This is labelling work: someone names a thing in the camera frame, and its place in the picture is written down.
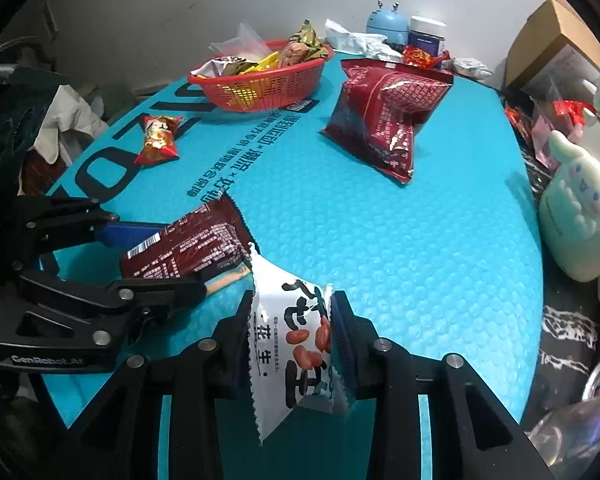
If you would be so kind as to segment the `white peanut snack packet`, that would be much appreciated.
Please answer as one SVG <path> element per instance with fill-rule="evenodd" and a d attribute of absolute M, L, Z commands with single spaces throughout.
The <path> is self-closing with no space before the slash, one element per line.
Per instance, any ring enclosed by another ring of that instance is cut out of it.
<path fill-rule="evenodd" d="M 346 414 L 350 402 L 332 357 L 334 289 L 276 266 L 255 244 L 249 261 L 249 381 L 259 440 L 296 408 Z"/>

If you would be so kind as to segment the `white plush toy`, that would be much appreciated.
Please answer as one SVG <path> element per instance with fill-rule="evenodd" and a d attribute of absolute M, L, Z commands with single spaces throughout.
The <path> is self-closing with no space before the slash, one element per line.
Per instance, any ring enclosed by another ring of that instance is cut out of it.
<path fill-rule="evenodd" d="M 548 147 L 559 167 L 540 200 L 542 239 L 565 274 L 590 282 L 600 276 L 600 162 L 558 130 Z"/>

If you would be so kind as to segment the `white-lidded dark jar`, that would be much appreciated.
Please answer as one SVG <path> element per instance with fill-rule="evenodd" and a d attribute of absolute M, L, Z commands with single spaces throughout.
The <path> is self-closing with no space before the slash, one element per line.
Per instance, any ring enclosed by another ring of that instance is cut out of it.
<path fill-rule="evenodd" d="M 433 18 L 412 15 L 408 30 L 408 45 L 438 56 L 444 50 L 446 24 Z"/>

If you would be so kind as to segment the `red yellow crumpled wrapper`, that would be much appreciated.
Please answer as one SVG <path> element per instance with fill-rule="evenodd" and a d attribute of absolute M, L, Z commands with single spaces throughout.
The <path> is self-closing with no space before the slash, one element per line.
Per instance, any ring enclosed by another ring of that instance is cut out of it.
<path fill-rule="evenodd" d="M 426 68 L 427 70 L 430 70 L 430 68 L 439 68 L 443 62 L 450 58 L 451 55 L 448 50 L 444 50 L 440 54 L 433 56 L 410 44 L 405 47 L 402 53 L 402 61 L 405 65 Z"/>

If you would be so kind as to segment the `clear plastic bag with pastry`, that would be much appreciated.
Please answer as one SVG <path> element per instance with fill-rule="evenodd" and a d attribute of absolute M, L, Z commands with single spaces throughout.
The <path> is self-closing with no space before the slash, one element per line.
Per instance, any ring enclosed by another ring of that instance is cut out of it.
<path fill-rule="evenodd" d="M 236 56 L 249 62 L 260 62 L 273 53 L 265 41 L 245 23 L 238 25 L 236 37 L 212 42 L 209 49 L 221 56 Z"/>

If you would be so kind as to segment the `dark brown chocolate packet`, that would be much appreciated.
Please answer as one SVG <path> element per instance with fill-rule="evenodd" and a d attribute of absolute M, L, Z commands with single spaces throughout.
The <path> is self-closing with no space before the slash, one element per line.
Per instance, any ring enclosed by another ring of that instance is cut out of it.
<path fill-rule="evenodd" d="M 245 268 L 256 240 L 234 200 L 223 194 L 128 250 L 120 260 L 124 278 L 187 278 L 208 282 Z"/>

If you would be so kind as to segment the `gold red snack bag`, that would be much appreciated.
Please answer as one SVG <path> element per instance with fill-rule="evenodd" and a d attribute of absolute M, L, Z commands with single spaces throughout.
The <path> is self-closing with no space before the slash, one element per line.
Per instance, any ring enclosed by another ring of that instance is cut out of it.
<path fill-rule="evenodd" d="M 309 20 L 305 20 L 298 32 L 293 34 L 279 52 L 277 67 L 294 66 L 299 63 L 328 57 L 328 50 L 321 42 Z"/>

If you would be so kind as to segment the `white cloth pile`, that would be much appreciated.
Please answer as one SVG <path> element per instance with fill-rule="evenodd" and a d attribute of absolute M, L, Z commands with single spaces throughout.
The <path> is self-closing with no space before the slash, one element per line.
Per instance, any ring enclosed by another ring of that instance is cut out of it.
<path fill-rule="evenodd" d="M 69 130 L 85 133 L 97 139 L 108 129 L 87 102 L 68 84 L 61 84 L 46 110 L 42 125 L 33 143 L 36 151 L 48 164 L 60 156 L 60 135 Z"/>

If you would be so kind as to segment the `red plastic basket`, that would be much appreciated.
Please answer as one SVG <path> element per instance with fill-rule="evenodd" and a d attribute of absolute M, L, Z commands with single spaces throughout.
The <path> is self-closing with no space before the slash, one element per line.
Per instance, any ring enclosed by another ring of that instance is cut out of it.
<path fill-rule="evenodd" d="M 312 96 L 320 85 L 325 65 L 334 57 L 329 44 L 324 58 L 294 66 L 247 75 L 199 78 L 187 75 L 207 99 L 221 110 L 236 113 L 263 112 L 294 104 Z"/>

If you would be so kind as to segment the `brown cardboard box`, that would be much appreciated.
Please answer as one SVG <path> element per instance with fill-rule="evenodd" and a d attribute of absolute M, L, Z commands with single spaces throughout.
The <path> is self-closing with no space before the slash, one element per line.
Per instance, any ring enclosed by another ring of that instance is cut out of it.
<path fill-rule="evenodd" d="M 600 43 L 585 22 L 558 0 L 527 18 L 508 51 L 504 86 L 536 100 L 593 101 L 585 81 L 600 80 Z"/>

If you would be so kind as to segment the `silver white snack packet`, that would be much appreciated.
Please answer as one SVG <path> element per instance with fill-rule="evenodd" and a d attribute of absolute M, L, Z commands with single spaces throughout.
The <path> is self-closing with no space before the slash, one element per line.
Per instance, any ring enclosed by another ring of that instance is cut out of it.
<path fill-rule="evenodd" d="M 229 77 L 240 75 L 252 66 L 253 62 L 239 56 L 219 56 L 195 68 L 190 74 L 197 78 Z"/>

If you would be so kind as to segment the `crumpled white tissue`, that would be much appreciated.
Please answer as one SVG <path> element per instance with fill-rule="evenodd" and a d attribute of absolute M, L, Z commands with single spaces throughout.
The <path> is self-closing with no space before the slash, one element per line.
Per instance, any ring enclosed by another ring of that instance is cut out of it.
<path fill-rule="evenodd" d="M 337 52 L 362 55 L 363 58 L 372 58 L 382 62 L 401 63 L 403 61 L 403 55 L 386 43 L 385 35 L 349 32 L 329 18 L 325 21 L 325 39 L 332 50 Z"/>

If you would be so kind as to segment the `small red orange snack packet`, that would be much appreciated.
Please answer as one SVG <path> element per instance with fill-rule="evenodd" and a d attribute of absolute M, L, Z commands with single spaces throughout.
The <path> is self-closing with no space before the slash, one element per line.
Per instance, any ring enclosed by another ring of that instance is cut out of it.
<path fill-rule="evenodd" d="M 143 147 L 134 159 L 138 166 L 154 166 L 179 159 L 175 146 L 175 135 L 183 121 L 181 117 L 166 115 L 144 118 Z"/>

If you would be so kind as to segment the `large dark red snack bag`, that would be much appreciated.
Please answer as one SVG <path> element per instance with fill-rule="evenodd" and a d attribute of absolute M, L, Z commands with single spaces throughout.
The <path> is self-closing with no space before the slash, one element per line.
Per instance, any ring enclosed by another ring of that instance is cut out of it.
<path fill-rule="evenodd" d="M 415 136 L 449 90 L 452 75 L 370 58 L 341 62 L 341 86 L 324 136 L 400 185 L 414 172 Z"/>

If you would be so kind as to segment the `yellow snack packet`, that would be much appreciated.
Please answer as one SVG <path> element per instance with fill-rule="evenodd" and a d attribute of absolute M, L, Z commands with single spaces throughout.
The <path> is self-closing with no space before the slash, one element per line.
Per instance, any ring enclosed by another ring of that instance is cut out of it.
<path fill-rule="evenodd" d="M 253 66 L 250 66 L 249 68 L 244 70 L 242 72 L 242 75 L 262 73 L 262 72 L 266 72 L 267 70 L 276 70 L 276 68 L 278 67 L 278 59 L 279 59 L 279 52 L 278 51 L 272 52 L 270 55 L 268 55 L 266 58 L 264 58 L 260 62 L 257 62 Z"/>

